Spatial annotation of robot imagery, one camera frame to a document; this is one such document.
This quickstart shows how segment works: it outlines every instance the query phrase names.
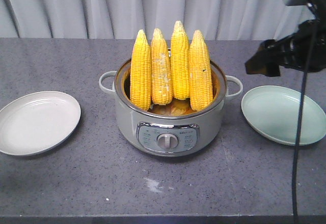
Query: electric pot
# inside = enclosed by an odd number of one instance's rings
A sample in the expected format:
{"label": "electric pot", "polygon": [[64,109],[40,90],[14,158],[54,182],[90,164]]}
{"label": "electric pot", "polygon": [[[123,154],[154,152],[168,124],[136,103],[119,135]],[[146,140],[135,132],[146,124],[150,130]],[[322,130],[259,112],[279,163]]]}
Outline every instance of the electric pot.
{"label": "electric pot", "polygon": [[[241,95],[243,86],[239,79],[228,76],[211,61],[213,101],[203,110],[181,116],[159,115],[144,111],[129,100],[131,60],[118,71],[101,75],[101,90],[115,98],[116,119],[123,136],[136,148],[149,154],[176,157],[192,154],[207,146],[220,130],[224,105]],[[102,83],[114,76],[112,89]],[[227,82],[239,86],[234,94],[228,93]]]}

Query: gray countertop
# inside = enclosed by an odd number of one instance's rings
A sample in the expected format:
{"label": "gray countertop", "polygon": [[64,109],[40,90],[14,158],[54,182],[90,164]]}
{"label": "gray countertop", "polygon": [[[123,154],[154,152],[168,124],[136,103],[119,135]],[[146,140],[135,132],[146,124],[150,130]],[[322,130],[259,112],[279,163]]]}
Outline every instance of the gray countertop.
{"label": "gray countertop", "polygon": [[[207,41],[211,59],[242,81],[244,93],[261,85],[299,91],[299,71],[246,74],[259,43]],[[30,157],[0,154],[0,223],[291,223],[293,147],[256,133],[242,115],[242,96],[226,105],[217,137],[195,154],[157,157],[124,139],[114,99],[98,79],[118,70],[132,46],[0,39],[0,108],[38,91],[68,93],[81,106],[76,130],[58,147]],[[309,74],[307,95],[326,110],[326,70]],[[300,150],[298,212],[310,223],[326,222],[325,154],[326,138]]]}

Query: yellow corn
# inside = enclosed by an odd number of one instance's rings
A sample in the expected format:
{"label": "yellow corn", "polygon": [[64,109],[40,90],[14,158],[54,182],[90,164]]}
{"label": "yellow corn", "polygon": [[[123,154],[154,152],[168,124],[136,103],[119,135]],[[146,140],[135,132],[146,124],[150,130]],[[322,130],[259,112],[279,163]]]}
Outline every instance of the yellow corn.
{"label": "yellow corn", "polygon": [[176,21],[171,37],[173,97],[184,100],[189,94],[189,40],[181,21]]}
{"label": "yellow corn", "polygon": [[166,105],[172,101],[171,64],[168,45],[160,29],[155,28],[151,42],[152,101]]}
{"label": "yellow corn", "polygon": [[203,34],[196,30],[189,48],[190,103],[193,110],[202,110],[213,100],[209,60]]}
{"label": "yellow corn", "polygon": [[130,100],[144,110],[151,105],[151,52],[144,30],[138,31],[132,50]]}

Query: white plate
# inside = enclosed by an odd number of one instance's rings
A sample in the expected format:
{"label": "white plate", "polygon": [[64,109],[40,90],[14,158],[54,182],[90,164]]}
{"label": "white plate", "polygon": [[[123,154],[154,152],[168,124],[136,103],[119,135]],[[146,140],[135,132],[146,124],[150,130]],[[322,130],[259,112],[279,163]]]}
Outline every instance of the white plate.
{"label": "white plate", "polygon": [[[262,86],[248,91],[241,102],[248,123],[264,137],[294,145],[300,93],[279,86]],[[300,145],[321,140],[326,135],[326,115],[321,107],[305,96]]]}
{"label": "white plate", "polygon": [[80,119],[80,105],[68,94],[45,91],[20,97],[0,110],[0,151],[27,156],[64,141]]}

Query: curtain fold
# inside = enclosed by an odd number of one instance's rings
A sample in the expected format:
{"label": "curtain fold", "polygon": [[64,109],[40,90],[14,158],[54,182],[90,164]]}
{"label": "curtain fold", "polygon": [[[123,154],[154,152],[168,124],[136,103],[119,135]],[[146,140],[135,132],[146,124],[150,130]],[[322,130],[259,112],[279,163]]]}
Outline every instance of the curtain fold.
{"label": "curtain fold", "polygon": [[154,28],[170,39],[181,20],[189,38],[280,39],[313,19],[305,6],[282,0],[0,0],[0,37],[134,39]]}

